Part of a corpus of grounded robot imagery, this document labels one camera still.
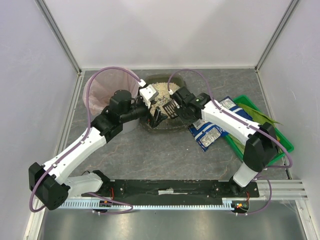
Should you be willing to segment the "black litter scoop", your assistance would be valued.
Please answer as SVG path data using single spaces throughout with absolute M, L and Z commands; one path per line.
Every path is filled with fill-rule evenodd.
M 170 119 L 175 119 L 178 117 L 178 114 L 176 113 L 176 107 L 176 102 L 173 99 L 162 106 Z

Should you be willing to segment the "grey litter box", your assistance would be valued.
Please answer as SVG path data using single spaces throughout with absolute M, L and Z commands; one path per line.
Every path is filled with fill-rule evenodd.
M 150 133 L 172 133 L 184 131 L 186 127 L 180 120 L 180 118 L 172 119 L 166 111 L 163 109 L 163 105 L 167 104 L 172 99 L 168 92 L 168 80 L 171 74 L 169 73 L 160 73 L 147 76 L 144 80 L 146 83 L 152 85 L 158 92 L 158 96 L 155 98 L 156 103 L 151 106 L 150 113 L 154 115 L 156 107 L 159 107 L 162 114 L 167 115 L 167 119 L 163 120 L 155 128 L 150 127 L 146 122 L 140 121 L 143 128 Z

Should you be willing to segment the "grey bin with pink bag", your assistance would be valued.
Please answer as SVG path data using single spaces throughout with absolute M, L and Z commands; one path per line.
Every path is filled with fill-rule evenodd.
M 82 100 L 87 114 L 93 120 L 102 110 L 109 105 L 110 98 L 118 90 L 127 90 L 133 98 L 138 96 L 139 77 L 130 69 L 108 69 L 99 73 L 94 79 L 86 82 Z

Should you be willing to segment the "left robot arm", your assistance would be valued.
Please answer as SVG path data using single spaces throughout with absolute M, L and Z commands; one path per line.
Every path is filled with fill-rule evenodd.
M 156 108 L 154 115 L 150 113 L 158 94 L 150 86 L 140 88 L 136 98 L 127 90 L 117 90 L 77 140 L 53 159 L 42 165 L 35 162 L 29 167 L 30 197 L 37 197 L 45 208 L 52 211 L 69 197 L 97 192 L 106 179 L 101 172 L 78 177 L 70 177 L 70 174 L 89 155 L 122 132 L 125 123 L 143 119 L 151 127 L 156 127 L 165 120 L 167 117 L 160 108 Z

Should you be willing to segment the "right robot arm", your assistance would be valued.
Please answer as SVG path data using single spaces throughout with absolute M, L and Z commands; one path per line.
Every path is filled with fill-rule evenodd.
M 276 130 L 272 124 L 246 119 L 212 100 L 206 93 L 195 96 L 185 86 L 169 90 L 174 111 L 185 125 L 198 120 L 222 128 L 244 145 L 242 165 L 230 178 L 230 190 L 238 195 L 278 154 Z

